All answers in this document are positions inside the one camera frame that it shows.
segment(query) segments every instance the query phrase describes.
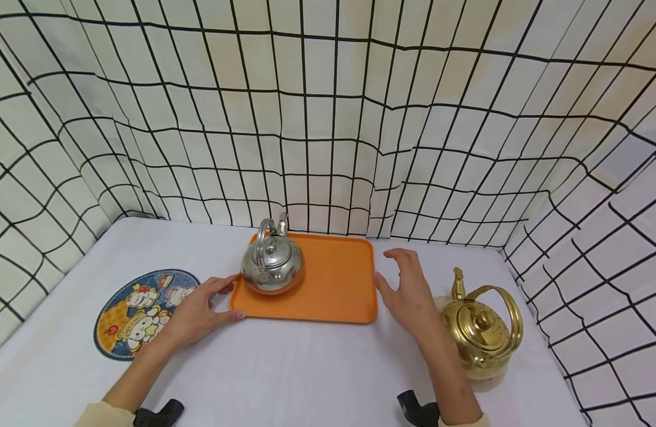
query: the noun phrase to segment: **hand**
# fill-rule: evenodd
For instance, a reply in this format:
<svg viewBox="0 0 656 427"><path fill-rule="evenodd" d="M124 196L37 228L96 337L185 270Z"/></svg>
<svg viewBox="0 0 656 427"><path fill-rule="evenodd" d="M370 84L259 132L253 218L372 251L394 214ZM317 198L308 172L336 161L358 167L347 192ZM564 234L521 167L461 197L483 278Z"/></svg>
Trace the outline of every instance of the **hand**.
<svg viewBox="0 0 656 427"><path fill-rule="evenodd" d="M376 271L375 286L392 317L420 344L428 336L444 332L444 325L432 301L430 287L423 275L418 254L403 248L383 253L399 266L399 289L394 291Z"/></svg>
<svg viewBox="0 0 656 427"><path fill-rule="evenodd" d="M210 298L215 294L225 294L233 290L233 282L238 275L225 279L209 278L198 286L180 303L171 319L158 334L157 338L169 340L177 348L189 345L222 324L233 323L246 316L244 311L232 310L214 313L210 309Z"/></svg>

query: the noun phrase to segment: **cartoon character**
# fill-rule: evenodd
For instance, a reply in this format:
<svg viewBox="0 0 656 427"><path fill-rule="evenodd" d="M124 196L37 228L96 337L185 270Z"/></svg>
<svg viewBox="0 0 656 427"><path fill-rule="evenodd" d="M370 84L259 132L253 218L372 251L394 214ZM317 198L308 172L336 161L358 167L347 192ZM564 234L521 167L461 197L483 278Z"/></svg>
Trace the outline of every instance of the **cartoon character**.
<svg viewBox="0 0 656 427"><path fill-rule="evenodd" d="M152 306L159 298L157 289L150 286L141 286L136 283L133 286L133 292L126 297L127 307L147 308Z"/></svg>
<svg viewBox="0 0 656 427"><path fill-rule="evenodd" d="M169 301L167 301L167 307L175 307L179 305L181 301L183 301L185 297L188 297L192 292L193 288L176 287L169 289L169 291L167 291L167 298L169 298Z"/></svg>
<svg viewBox="0 0 656 427"><path fill-rule="evenodd" d="M167 322L170 313L162 310L159 305L150 310L138 310L136 314L122 327L117 334L119 340L124 340L132 353L138 351L144 343L152 341Z"/></svg>

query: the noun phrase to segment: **grid-patterned backdrop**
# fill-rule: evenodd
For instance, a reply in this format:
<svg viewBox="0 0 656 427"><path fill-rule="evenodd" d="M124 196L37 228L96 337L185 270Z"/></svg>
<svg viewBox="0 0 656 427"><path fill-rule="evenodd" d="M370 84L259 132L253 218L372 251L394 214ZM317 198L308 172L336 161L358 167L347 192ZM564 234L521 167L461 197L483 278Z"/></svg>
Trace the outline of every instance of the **grid-patterned backdrop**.
<svg viewBox="0 0 656 427"><path fill-rule="evenodd" d="M0 346L142 215L497 248L656 426L656 0L0 0Z"/></svg>

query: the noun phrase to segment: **gold kettle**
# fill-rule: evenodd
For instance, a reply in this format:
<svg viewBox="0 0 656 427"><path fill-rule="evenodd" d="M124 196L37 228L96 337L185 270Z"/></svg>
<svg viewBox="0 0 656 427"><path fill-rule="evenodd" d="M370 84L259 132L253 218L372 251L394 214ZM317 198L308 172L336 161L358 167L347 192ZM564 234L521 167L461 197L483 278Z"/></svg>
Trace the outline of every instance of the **gold kettle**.
<svg viewBox="0 0 656 427"><path fill-rule="evenodd" d="M499 377L500 381L511 354L523 340L520 310L506 289L486 285L466 295L463 271L455 267L454 276L452 298L441 309L441 315L457 344L463 369L471 380ZM476 300L490 289L499 292L504 299L511 316L511 331L494 310Z"/></svg>

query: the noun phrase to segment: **silver kettle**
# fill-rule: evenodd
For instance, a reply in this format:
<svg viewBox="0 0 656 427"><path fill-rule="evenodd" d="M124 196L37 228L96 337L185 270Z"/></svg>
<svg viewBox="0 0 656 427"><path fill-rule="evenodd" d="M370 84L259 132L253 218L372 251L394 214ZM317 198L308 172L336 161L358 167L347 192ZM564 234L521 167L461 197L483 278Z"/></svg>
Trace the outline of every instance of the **silver kettle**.
<svg viewBox="0 0 656 427"><path fill-rule="evenodd" d="M278 227L272 219L264 219L243 255L241 274L247 286L265 295L281 294L304 280L304 270L302 249L288 238L288 213L281 214Z"/></svg>

